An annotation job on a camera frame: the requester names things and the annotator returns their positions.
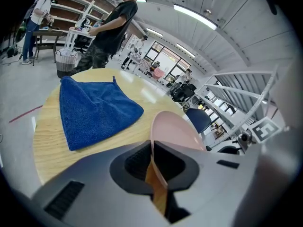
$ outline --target ceiling light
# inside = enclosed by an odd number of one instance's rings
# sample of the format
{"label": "ceiling light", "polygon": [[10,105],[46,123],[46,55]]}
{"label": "ceiling light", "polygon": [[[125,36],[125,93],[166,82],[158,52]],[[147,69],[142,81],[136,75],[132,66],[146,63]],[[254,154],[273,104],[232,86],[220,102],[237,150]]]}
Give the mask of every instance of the ceiling light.
{"label": "ceiling light", "polygon": [[146,2],[146,0],[137,0],[137,2]]}
{"label": "ceiling light", "polygon": [[189,52],[187,49],[185,49],[184,47],[182,47],[181,45],[177,44],[177,47],[179,47],[181,50],[185,51],[187,54],[189,54],[191,57],[195,57],[195,55],[191,52]]}
{"label": "ceiling light", "polygon": [[207,25],[208,27],[210,27],[213,30],[216,30],[216,28],[217,28],[217,25],[215,23],[213,23],[212,21],[210,21],[209,19],[207,19],[207,18],[203,17],[202,15],[200,15],[190,9],[187,9],[181,5],[174,4],[174,9],[179,12],[190,15],[191,17],[201,21],[202,23],[204,23],[205,25]]}
{"label": "ceiling light", "polygon": [[160,34],[160,33],[158,33],[158,32],[156,32],[156,31],[154,31],[154,30],[152,30],[152,29],[150,29],[150,28],[146,28],[149,32],[152,32],[152,33],[154,33],[154,34],[156,34],[156,35],[158,35],[158,36],[160,36],[160,37],[163,37],[163,34]]}

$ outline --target blue towel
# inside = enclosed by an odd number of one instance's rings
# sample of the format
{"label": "blue towel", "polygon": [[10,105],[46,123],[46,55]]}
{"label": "blue towel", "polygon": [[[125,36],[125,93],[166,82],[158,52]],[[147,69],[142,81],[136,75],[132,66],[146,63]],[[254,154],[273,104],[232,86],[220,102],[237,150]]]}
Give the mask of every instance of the blue towel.
{"label": "blue towel", "polygon": [[70,150],[105,140],[135,123],[143,108],[114,82],[76,82],[63,77],[60,114]]}

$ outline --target black t-shirt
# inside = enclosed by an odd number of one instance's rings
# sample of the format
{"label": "black t-shirt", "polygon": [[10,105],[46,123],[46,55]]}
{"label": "black t-shirt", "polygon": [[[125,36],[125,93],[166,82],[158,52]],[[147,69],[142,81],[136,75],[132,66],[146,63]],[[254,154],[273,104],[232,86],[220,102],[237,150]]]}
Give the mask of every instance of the black t-shirt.
{"label": "black t-shirt", "polygon": [[94,44],[107,53],[116,54],[123,40],[124,33],[130,25],[137,10],[138,6],[136,1],[120,3],[107,17],[104,24],[120,17],[121,15],[126,17],[126,23],[118,28],[98,33],[94,40]]}

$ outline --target desk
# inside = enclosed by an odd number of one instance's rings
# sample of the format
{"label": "desk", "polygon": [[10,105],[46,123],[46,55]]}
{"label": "desk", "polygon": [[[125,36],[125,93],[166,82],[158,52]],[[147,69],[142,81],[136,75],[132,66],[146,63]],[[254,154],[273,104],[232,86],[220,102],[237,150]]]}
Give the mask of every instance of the desk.
{"label": "desk", "polygon": [[141,55],[136,54],[136,53],[130,53],[128,63],[124,66],[124,70],[126,70],[126,68],[129,66],[131,61],[133,61],[136,63],[136,66],[133,69],[133,73],[134,73],[134,71],[139,66],[139,64],[142,62],[142,60],[143,60],[143,57],[141,57]]}
{"label": "desk", "polygon": [[78,35],[82,35],[82,36],[85,36],[87,38],[90,38],[91,41],[90,41],[89,45],[91,45],[92,41],[95,39],[95,36],[90,36],[88,34],[88,32],[82,32],[82,31],[79,31],[79,30],[75,30],[74,28],[71,27],[68,30],[68,34],[66,36],[64,47],[73,50],[73,48],[75,46],[75,40],[76,40],[76,38],[77,38]]}
{"label": "desk", "polygon": [[[35,164],[42,184],[85,156],[148,140],[152,121],[160,111],[172,111],[184,116],[183,110],[165,92],[134,74],[114,69],[93,69],[75,74],[72,78],[78,82],[112,82],[113,76],[122,91],[144,109],[144,114],[135,124],[106,140],[81,150],[69,151],[60,118],[58,86],[41,109],[34,135]],[[157,180],[153,168],[149,167],[146,182]],[[163,213],[166,206],[166,191],[159,182],[153,187],[157,191],[154,203],[160,206],[158,209]]]}
{"label": "desk", "polygon": [[[59,39],[60,36],[63,35],[63,32],[61,31],[36,31],[33,33],[33,36],[36,37],[36,51],[35,51],[35,55],[34,57],[36,57],[36,54],[38,52],[37,58],[39,57],[39,52],[40,50],[49,50],[52,49],[53,50],[53,56],[54,56],[54,60],[56,63],[56,45],[57,45],[57,41]],[[43,45],[42,44],[42,36],[56,36],[56,40],[55,43],[53,45]]]}

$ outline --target pink chair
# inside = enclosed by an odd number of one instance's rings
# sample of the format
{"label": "pink chair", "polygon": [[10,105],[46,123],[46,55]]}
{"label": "pink chair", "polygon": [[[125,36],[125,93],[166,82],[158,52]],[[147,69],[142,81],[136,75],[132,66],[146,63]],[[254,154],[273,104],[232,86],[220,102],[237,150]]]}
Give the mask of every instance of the pink chair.
{"label": "pink chair", "polygon": [[164,71],[162,71],[159,67],[157,67],[151,75],[151,77],[153,77],[157,80],[157,83],[158,83],[158,80],[163,76],[164,76]]}

